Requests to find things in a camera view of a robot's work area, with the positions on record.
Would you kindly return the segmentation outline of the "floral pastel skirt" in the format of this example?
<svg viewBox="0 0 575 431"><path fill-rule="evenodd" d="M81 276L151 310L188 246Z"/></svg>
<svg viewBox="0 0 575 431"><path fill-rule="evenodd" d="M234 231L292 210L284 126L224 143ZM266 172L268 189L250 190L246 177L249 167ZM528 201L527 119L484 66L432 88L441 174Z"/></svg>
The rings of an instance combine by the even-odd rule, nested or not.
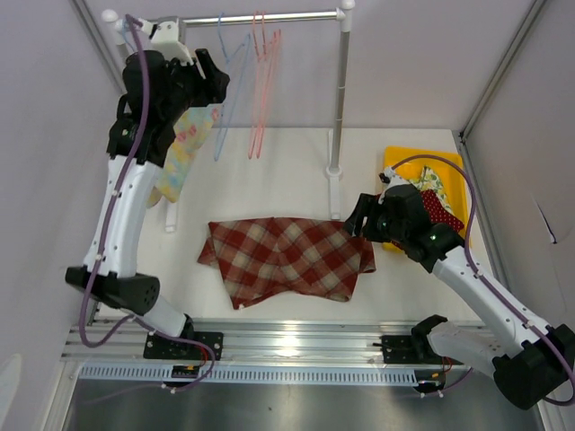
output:
<svg viewBox="0 0 575 431"><path fill-rule="evenodd" d="M161 198L178 201L190 167L198 150L208 139L214 123L219 118L220 105L189 108L174 126L175 139L168 149L164 167L152 188L147 207L154 207Z"/></svg>

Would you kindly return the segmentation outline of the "red plaid cloth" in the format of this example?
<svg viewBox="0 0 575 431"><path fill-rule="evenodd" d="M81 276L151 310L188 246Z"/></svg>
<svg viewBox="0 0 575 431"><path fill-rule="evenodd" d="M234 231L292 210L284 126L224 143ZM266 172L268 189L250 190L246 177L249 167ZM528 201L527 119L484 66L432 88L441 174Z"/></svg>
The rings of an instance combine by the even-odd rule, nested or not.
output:
<svg viewBox="0 0 575 431"><path fill-rule="evenodd" d="M285 292L346 303L376 258L343 226L296 217L210 222L198 263L219 271L236 310Z"/></svg>

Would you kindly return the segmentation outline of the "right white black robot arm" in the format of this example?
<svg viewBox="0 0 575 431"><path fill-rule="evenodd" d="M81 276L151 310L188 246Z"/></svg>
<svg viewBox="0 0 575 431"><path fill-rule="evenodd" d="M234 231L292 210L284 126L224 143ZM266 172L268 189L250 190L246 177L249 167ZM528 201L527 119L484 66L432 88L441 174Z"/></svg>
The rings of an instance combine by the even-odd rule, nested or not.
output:
<svg viewBox="0 0 575 431"><path fill-rule="evenodd" d="M574 381L574 332L530 312L497 280L482 272L462 236L429 218L409 183L380 195L360 194L345 230L370 242L394 242L409 259L456 292L491 331L486 339L441 321L411 338L411 354L427 363L448 356L489 376L520 409L548 401Z"/></svg>

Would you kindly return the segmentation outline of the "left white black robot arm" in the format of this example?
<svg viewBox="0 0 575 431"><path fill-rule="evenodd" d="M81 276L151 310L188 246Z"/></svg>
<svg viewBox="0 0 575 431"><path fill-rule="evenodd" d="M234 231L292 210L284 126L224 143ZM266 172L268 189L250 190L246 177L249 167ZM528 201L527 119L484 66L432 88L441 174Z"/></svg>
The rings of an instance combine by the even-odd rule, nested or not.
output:
<svg viewBox="0 0 575 431"><path fill-rule="evenodd" d="M82 265L67 268L65 281L83 293L84 303L104 303L163 333L164 349L183 359L195 348L193 321L162 298L157 277L137 272L137 247L177 121L190 108L224 101L230 78L198 48L190 61L156 50L134 53L122 79L126 92L109 132L102 211Z"/></svg>

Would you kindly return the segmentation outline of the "green leaf print cloth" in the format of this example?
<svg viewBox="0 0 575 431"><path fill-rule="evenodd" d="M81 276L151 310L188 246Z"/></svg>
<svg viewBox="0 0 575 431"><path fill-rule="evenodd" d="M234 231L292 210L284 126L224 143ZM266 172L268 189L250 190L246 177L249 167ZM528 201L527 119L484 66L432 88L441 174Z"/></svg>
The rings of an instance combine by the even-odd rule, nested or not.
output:
<svg viewBox="0 0 575 431"><path fill-rule="evenodd" d="M432 190L439 199L442 207L450 214L453 214L444 183L430 166L424 165L420 176L414 180L410 180L410 183L419 191Z"/></svg>

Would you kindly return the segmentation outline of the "red polka dot cloth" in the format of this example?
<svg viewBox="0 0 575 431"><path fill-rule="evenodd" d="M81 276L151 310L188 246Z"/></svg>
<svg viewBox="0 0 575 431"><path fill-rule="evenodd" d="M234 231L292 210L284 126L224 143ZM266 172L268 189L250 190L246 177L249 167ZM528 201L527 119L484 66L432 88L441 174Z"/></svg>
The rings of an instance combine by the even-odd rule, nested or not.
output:
<svg viewBox="0 0 575 431"><path fill-rule="evenodd" d="M435 191L423 190L420 192L420 196L433 224L446 224L456 233L460 233L464 229L464 223L444 208Z"/></svg>

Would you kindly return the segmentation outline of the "yellow plastic tray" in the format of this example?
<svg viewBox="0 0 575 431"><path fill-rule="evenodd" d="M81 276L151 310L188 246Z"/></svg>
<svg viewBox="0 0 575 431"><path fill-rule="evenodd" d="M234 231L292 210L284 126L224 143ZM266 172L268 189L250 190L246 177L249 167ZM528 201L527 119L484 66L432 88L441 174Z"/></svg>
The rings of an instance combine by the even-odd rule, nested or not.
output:
<svg viewBox="0 0 575 431"><path fill-rule="evenodd" d="M385 149L384 154L384 167L394 167L397 163L404 159L415 155L434 155L442 159L446 159L456 165L458 168L463 168L462 158L455 153L438 152L429 149L414 149L401 146L389 146ZM430 166L443 181L446 193L453 210L453 214L464 223L464 229L458 233L465 238L466 226L468 221L468 208L467 208L467 190L464 176L449 163L445 163L434 158L417 158L403 163L395 169L395 171L404 177L406 180L414 180L420 176L421 170L424 165Z"/></svg>

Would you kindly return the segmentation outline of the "white metal clothes rack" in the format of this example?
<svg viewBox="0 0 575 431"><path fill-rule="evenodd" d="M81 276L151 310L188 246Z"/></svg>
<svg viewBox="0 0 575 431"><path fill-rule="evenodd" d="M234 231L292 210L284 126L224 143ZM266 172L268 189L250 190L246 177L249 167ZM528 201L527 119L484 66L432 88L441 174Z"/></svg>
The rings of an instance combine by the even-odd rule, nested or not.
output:
<svg viewBox="0 0 575 431"><path fill-rule="evenodd" d="M336 102L334 110L333 127L328 133L328 153L329 164L326 167L326 177L328 181L328 203L329 217L332 220L339 220L341 212L341 136L343 129L344 101L346 94L349 40L352 29L352 16L356 3L354 1L342 1L341 4L332 10L313 12L293 12L293 13L265 13L256 12L251 15L231 15L206 18L180 18L168 17L158 20L145 20L140 18L141 28L146 35L154 40L162 42L168 39L169 46L177 46L183 43L182 37L187 28L208 27L223 25L241 25L278 22L314 22L314 21L336 21L340 24L340 44L338 55L338 73L336 87Z"/></svg>

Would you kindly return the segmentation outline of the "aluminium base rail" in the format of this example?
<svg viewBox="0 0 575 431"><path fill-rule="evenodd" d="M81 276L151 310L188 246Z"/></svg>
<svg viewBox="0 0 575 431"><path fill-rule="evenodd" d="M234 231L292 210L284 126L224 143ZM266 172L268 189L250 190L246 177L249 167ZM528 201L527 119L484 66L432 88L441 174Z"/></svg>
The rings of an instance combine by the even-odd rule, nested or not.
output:
<svg viewBox="0 0 575 431"><path fill-rule="evenodd" d="M407 335L413 321L258 321L197 319L199 331L221 332L218 365L370 367L383 363L375 344L384 334ZM63 362L143 363L147 331L125 323L98 348L82 345L79 330L66 337Z"/></svg>

